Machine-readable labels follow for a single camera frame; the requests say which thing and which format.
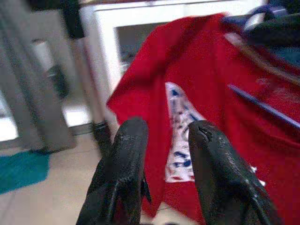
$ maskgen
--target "wall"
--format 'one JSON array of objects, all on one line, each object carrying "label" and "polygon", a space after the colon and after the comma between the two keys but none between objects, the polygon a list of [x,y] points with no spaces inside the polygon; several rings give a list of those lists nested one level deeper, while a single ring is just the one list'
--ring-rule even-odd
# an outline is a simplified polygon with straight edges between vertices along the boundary
[{"label": "wall", "polygon": [[61,23],[59,10],[31,12],[23,0],[5,1],[7,10],[14,19],[22,36],[28,41],[47,40],[55,61],[61,65],[72,94],[81,94],[77,71],[69,48],[66,30]]}]

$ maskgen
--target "red t-shirt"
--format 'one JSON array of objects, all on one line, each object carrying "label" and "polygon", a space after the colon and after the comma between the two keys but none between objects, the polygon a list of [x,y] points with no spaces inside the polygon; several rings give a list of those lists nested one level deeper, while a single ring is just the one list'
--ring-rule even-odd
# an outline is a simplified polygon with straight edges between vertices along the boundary
[{"label": "red t-shirt", "polygon": [[[145,173],[154,216],[162,201],[204,223],[191,170],[186,126],[203,117],[219,127],[255,167],[285,224],[300,221],[299,131],[232,92],[233,84],[296,121],[300,90],[258,67],[224,34],[223,15],[187,17],[157,27],[111,96],[122,123],[141,116],[149,127]],[[265,55],[286,71],[299,71]],[[274,88],[264,92],[270,85]]]}]

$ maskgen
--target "white furniture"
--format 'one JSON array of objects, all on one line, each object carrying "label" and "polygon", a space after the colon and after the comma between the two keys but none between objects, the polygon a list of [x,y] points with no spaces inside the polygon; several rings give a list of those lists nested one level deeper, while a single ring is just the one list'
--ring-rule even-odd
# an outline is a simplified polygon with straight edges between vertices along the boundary
[{"label": "white furniture", "polygon": [[122,76],[118,27],[166,23],[185,16],[220,12],[243,15],[264,3],[265,0],[158,0],[82,9],[82,19],[90,36],[91,63],[106,119],[113,120],[105,103]]}]

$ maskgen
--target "tile floor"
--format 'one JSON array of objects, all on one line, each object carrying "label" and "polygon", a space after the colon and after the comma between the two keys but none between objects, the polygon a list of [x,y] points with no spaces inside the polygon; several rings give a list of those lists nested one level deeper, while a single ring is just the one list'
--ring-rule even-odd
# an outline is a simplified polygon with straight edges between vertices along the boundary
[{"label": "tile floor", "polygon": [[[61,102],[61,109],[68,127],[91,122],[90,110],[82,96],[68,96]],[[17,137],[18,131],[14,118],[11,116],[0,117],[0,142],[13,140]]]},{"label": "tile floor", "polygon": [[[76,148],[51,155],[50,171],[45,181],[0,195],[1,225],[75,225],[100,159],[90,134],[76,138]],[[20,152],[19,148],[0,150],[0,155],[17,152]],[[166,204],[160,206],[154,219],[143,213],[141,222],[197,224]]]}]

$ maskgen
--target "teal rug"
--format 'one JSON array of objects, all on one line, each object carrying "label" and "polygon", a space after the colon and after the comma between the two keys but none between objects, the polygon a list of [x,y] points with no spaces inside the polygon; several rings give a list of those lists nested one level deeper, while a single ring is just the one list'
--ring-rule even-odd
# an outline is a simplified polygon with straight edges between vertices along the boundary
[{"label": "teal rug", "polygon": [[49,157],[30,151],[0,157],[0,194],[45,180]]}]

